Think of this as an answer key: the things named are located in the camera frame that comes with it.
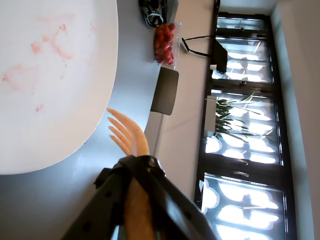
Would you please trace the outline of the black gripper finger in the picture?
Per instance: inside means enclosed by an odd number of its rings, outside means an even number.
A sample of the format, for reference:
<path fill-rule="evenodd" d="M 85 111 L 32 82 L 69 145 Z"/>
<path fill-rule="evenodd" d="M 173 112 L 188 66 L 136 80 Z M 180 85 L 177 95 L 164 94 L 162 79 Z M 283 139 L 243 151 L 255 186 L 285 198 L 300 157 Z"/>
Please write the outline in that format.
<path fill-rule="evenodd" d="M 123 224 L 125 196 L 132 174 L 125 162 L 135 156 L 121 158 L 113 168 L 104 168 L 94 182 L 96 192 L 66 231 L 63 240 L 111 240 Z"/>
<path fill-rule="evenodd" d="M 133 156 L 132 160 L 132 175 L 173 225 L 170 237 L 177 231 L 179 240 L 217 239 L 199 208 L 171 183 L 156 158 L 143 155 Z"/>

